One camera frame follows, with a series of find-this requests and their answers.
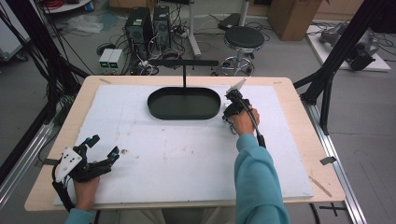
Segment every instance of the computer tower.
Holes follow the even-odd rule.
[[[152,23],[148,7],[133,7],[125,23],[127,38],[132,40],[134,52],[142,60],[150,57],[149,42],[153,38]]]
[[[155,46],[164,50],[171,48],[171,27],[169,20],[169,6],[156,6],[152,17],[154,27]]]

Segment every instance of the person's right hand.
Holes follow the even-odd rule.
[[[256,120],[256,124],[259,125],[260,123],[260,114],[257,109],[249,106],[251,109],[254,119]],[[248,112],[246,110],[242,110],[241,113],[238,115],[233,115],[229,117],[229,120],[233,122],[233,126],[236,129],[236,132],[238,133],[239,136],[241,136],[244,133],[254,133],[254,125],[253,122],[248,115]]]

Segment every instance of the white mat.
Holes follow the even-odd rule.
[[[308,28],[307,33],[315,33],[320,31],[320,28],[317,27],[316,25],[311,25]],[[327,57],[329,57],[330,52],[332,51],[332,46],[330,46],[329,43],[322,44],[320,43],[320,33],[317,33],[315,35],[307,35],[309,43],[313,47],[315,53],[317,54],[320,63],[324,64],[326,61]],[[374,62],[370,63],[363,69],[363,71],[376,71],[376,72],[388,72],[390,70],[390,67],[382,60],[378,54],[374,54],[373,58],[375,59]],[[340,69],[345,69],[345,70],[352,70],[350,65],[346,62],[343,62],[340,66]]]
[[[127,149],[101,177],[97,203],[158,203],[234,200],[233,164],[237,135],[221,119],[229,86],[211,86],[221,110],[208,120],[160,120],[147,99],[158,86],[101,86],[85,118],[76,145],[99,134],[88,151],[101,161],[118,146]],[[311,197],[297,148],[272,87],[244,86],[244,98],[259,109],[260,131],[273,155],[284,198]],[[70,195],[74,196],[70,181]]]

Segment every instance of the human arm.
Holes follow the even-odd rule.
[[[99,185],[100,177],[96,177],[87,182],[78,183],[74,181],[77,197],[76,207],[70,210],[70,214],[65,224],[87,224],[92,220],[90,213],[95,202],[95,194]]]
[[[252,108],[252,113],[259,123],[258,111]],[[290,223],[273,160],[258,145],[250,117],[242,111],[231,120],[239,134],[236,143],[239,155],[234,166],[235,223]]]

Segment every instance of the person's left hand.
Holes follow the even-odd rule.
[[[77,209],[81,209],[87,212],[91,211],[92,206],[95,203],[95,194],[99,186],[99,180],[99,176],[90,181],[81,183],[73,180],[77,196]]]

